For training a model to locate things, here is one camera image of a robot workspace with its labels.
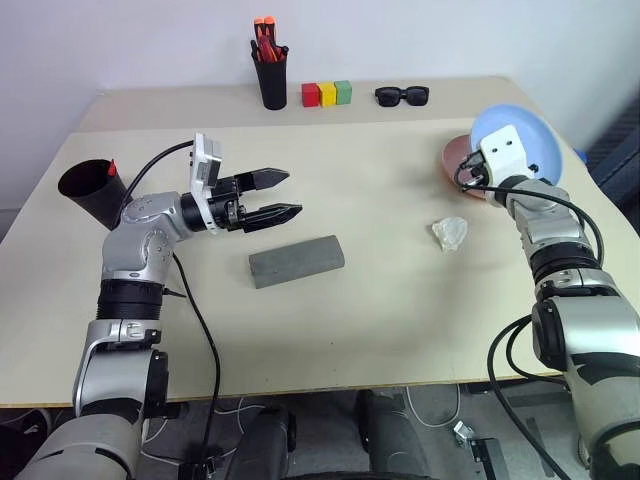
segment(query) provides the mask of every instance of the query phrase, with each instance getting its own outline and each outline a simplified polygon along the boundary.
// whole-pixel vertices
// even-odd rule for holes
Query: green cube
[[[339,80],[333,82],[333,84],[336,86],[337,91],[336,104],[346,105],[351,103],[351,83],[349,80]]]

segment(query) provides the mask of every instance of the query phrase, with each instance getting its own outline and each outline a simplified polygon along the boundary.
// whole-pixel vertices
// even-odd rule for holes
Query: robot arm
[[[247,213],[240,196],[270,188],[289,174],[265,168],[218,179],[217,145],[196,134],[191,192],[146,195],[123,211],[102,249],[96,319],[88,327],[73,387],[75,419],[58,428],[19,478],[134,478],[142,422],[161,416],[168,358],[160,308],[176,243],[194,232],[253,232],[285,223],[299,205],[275,204]]]
[[[487,191],[487,199],[507,209],[521,234],[536,285],[534,351],[544,365],[564,374],[592,477],[636,479],[640,318],[596,261],[569,208],[518,193],[569,199],[564,190],[530,178],[523,152],[515,128],[507,126],[485,137],[461,169],[470,169],[480,188],[511,189]]]

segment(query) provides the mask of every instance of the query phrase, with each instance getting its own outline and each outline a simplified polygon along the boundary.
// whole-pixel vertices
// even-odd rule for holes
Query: black cable
[[[547,453],[544,447],[536,440],[536,438],[531,434],[531,432],[525,427],[525,425],[520,421],[518,416],[515,414],[511,405],[502,394],[502,390],[500,388],[500,384],[496,380],[496,374],[493,370],[493,361],[496,353],[496,349],[500,344],[500,341],[514,328],[517,328],[520,325],[528,325],[531,322],[531,315],[527,315],[526,317],[522,317],[519,320],[511,323],[507,327],[505,327],[497,336],[494,338],[493,342],[491,342],[491,346],[489,347],[489,353],[487,354],[487,370],[489,372],[489,383],[491,384],[491,388],[496,394],[498,401],[502,404],[502,408],[507,412],[507,415],[511,419],[511,421],[515,424],[515,426],[520,430],[524,438],[531,444],[531,446],[538,452],[540,457],[547,462],[547,465],[551,467],[551,469],[558,475],[561,480],[571,480],[569,475],[567,475],[562,468],[551,458],[551,455]]]
[[[515,364],[515,362],[513,361],[513,344],[520,332],[522,332],[522,330],[524,330],[526,326],[527,323],[519,325],[513,332],[511,332],[511,336],[507,341],[507,362],[509,363],[509,366],[515,372],[519,373],[528,380],[539,380],[541,382],[557,383],[558,385],[566,386],[567,382],[565,382],[561,378],[543,377],[542,375],[535,375],[533,373],[525,372]]]
[[[546,193],[534,192],[531,190],[521,190],[516,188],[486,187],[484,185],[467,185],[466,183],[462,183],[459,178],[463,165],[464,165],[464,162],[458,165],[458,168],[456,169],[456,172],[453,175],[453,181],[456,183],[456,185],[458,185],[458,187],[462,189],[462,191],[481,190],[484,192],[499,192],[499,193],[513,193],[513,194],[527,195],[529,197],[537,197],[537,198],[542,198],[543,200],[549,200],[551,202],[559,203],[560,205],[563,205],[568,209],[573,210],[573,212],[576,214],[578,219],[583,219],[585,222],[587,222],[587,224],[593,231],[593,235],[596,239],[596,246],[598,249],[598,255],[597,255],[598,264],[600,265],[600,267],[602,267],[602,263],[604,262],[604,242],[602,241],[602,234],[600,233],[600,229],[596,225],[596,222],[594,222],[593,219],[589,215],[587,215],[587,213],[584,210],[582,210],[577,205],[571,203],[568,200],[563,200],[562,198],[554,197],[553,195],[547,195]]]
[[[207,424],[204,429],[204,436],[202,438],[202,445],[200,450],[200,465],[204,465],[207,460],[207,448],[209,446],[209,433],[211,432],[211,423],[213,421],[213,415],[215,413],[216,403],[218,402],[218,394],[220,392],[220,356],[218,355],[218,349],[216,348],[216,344],[213,341],[213,337],[211,336],[211,332],[209,331],[209,327],[207,327],[202,314],[200,313],[200,309],[196,304],[195,298],[193,298],[193,294],[191,293],[191,289],[189,288],[189,282],[187,282],[187,276],[184,273],[184,268],[182,267],[182,263],[178,259],[178,256],[174,253],[173,260],[176,262],[176,266],[180,271],[180,277],[182,278],[182,283],[184,284],[184,289],[187,292],[187,297],[189,298],[189,302],[193,307],[193,311],[198,317],[198,321],[200,322],[200,326],[202,327],[202,331],[207,337],[207,341],[209,342],[209,347],[211,347],[211,353],[213,353],[213,359],[216,364],[216,380],[213,387],[213,396],[211,397],[211,403],[209,404],[209,413],[207,414]]]
[[[131,194],[133,193],[133,190],[138,186],[138,184],[140,183],[142,178],[147,174],[147,172],[151,170],[151,168],[156,163],[158,163],[167,155],[170,155],[173,152],[176,152],[186,147],[190,147],[192,145],[193,145],[193,140],[189,140],[188,142],[178,143],[177,145],[169,147],[166,150],[160,152],[155,157],[153,157],[142,168],[142,170],[140,170],[140,172],[133,179],[133,181],[131,182],[131,184],[129,185],[129,187],[127,188],[124,194],[122,202],[120,203],[120,208],[118,209],[118,215],[114,219],[113,228],[116,228],[120,223],[120,217],[122,216],[122,212],[124,211],[125,207],[129,203],[129,199],[131,197]],[[211,403],[209,405],[209,413],[207,415],[207,424],[205,426],[201,449],[200,449],[200,466],[201,468],[204,468],[205,462],[207,460],[207,448],[209,446],[209,434],[211,432],[211,423],[213,420],[213,415],[215,413],[215,406],[218,401],[218,395],[220,393],[220,376],[221,376],[220,356],[218,355],[218,349],[216,348],[216,344],[213,341],[213,337],[211,336],[209,327],[207,327],[207,324],[204,321],[204,318],[202,317],[202,313],[200,313],[200,309],[196,304],[196,300],[193,297],[193,294],[191,293],[191,288],[189,288],[189,282],[187,281],[187,276],[184,272],[184,268],[182,267],[182,263],[180,262],[180,259],[175,253],[173,254],[173,260],[176,262],[176,266],[178,267],[178,270],[180,272],[180,277],[182,278],[182,283],[184,284],[184,289],[187,292],[187,297],[189,298],[189,303],[191,303],[191,307],[193,308],[193,311],[195,312],[196,317],[198,317],[200,326],[202,327],[202,330],[205,336],[207,337],[207,341],[209,342],[209,347],[211,348],[211,353],[213,354],[213,359],[215,361],[216,379],[215,379],[214,388],[213,388],[213,395],[211,397]]]
[[[129,203],[129,201],[131,199],[131,194],[133,193],[135,188],[140,183],[140,180],[142,180],[142,177],[144,177],[147,174],[147,172],[149,170],[151,170],[151,167],[153,167],[156,163],[158,163],[160,160],[162,160],[167,155],[170,155],[173,152],[177,152],[178,150],[181,150],[183,148],[191,147],[192,145],[193,145],[193,140],[189,140],[188,142],[179,143],[177,145],[174,145],[173,147],[167,148],[165,151],[160,152],[158,155],[156,155],[151,160],[149,160],[149,163],[147,163],[142,168],[142,170],[140,170],[138,175],[136,175],[136,178],[134,178],[133,181],[131,182],[131,185],[129,185],[129,187],[127,188],[127,191],[124,192],[124,197],[122,197],[122,202],[120,202],[120,207],[118,208],[118,214],[113,219],[113,227],[111,228],[111,230],[116,228],[118,226],[118,224],[120,223],[120,217],[122,216],[122,212],[124,211],[125,207],[127,206],[127,204]]]

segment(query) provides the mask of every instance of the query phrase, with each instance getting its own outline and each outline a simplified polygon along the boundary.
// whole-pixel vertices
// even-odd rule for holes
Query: black paper cup
[[[280,110],[287,105],[287,57],[275,63],[258,62],[253,57],[258,74],[262,103],[269,110]]]
[[[127,189],[115,164],[112,166],[109,160],[87,160],[62,175],[58,191],[111,230]]]

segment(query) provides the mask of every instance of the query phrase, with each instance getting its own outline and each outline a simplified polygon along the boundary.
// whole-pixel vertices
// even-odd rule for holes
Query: red cube
[[[315,83],[302,84],[302,105],[317,107],[320,105],[320,89]]]

